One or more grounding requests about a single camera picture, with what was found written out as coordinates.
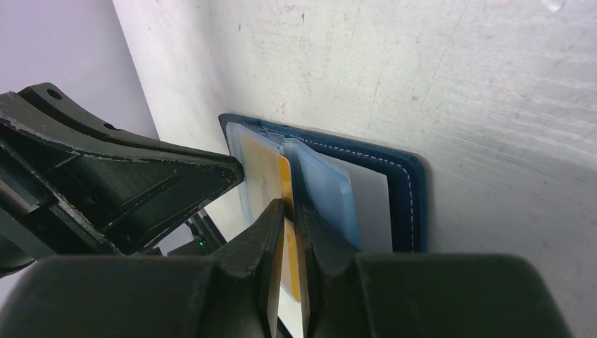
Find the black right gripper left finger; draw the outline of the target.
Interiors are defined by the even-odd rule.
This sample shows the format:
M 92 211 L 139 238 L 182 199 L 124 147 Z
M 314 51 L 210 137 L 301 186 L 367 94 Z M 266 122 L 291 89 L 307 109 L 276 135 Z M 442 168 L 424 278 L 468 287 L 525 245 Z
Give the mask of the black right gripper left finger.
M 2 337 L 274 337 L 284 203 L 208 256 L 54 256 L 1 311 Z

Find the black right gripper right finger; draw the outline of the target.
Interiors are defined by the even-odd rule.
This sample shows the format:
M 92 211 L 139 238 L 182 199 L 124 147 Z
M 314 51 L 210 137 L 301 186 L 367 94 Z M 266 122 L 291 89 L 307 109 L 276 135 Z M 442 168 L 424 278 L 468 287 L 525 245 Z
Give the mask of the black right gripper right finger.
M 306 337 L 570 337 L 538 271 L 500 254 L 360 252 L 295 210 Z

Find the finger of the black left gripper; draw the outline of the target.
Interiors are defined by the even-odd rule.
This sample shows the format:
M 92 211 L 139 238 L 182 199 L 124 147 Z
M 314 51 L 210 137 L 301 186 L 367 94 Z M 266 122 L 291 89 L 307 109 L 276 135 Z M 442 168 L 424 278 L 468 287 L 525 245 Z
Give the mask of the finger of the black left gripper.
M 51 83 L 1 95 L 1 274 L 55 255 L 154 254 L 242 182 L 239 161 L 121 130 Z

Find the navy blue card holder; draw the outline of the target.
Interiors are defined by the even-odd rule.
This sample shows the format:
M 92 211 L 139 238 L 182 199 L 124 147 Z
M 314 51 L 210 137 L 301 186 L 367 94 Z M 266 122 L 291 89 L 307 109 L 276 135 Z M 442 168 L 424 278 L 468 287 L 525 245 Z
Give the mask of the navy blue card holder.
M 229 149 L 232 128 L 296 139 L 347 170 L 352 184 L 361 250 L 427 251 L 427 182 L 421 160 L 412 153 L 257 118 L 224 113 L 218 118 Z

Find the gold credit card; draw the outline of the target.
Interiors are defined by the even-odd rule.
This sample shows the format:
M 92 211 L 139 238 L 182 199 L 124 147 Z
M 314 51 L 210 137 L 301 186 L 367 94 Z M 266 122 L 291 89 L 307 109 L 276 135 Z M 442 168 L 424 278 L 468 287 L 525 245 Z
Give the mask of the gold credit card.
M 291 166 L 279 147 L 262 135 L 242 130 L 238 135 L 239 155 L 245 173 L 245 197 L 252 223 L 273 199 L 284 201 L 284 248 L 281 285 L 295 301 L 301 300 L 299 259 L 294 230 Z

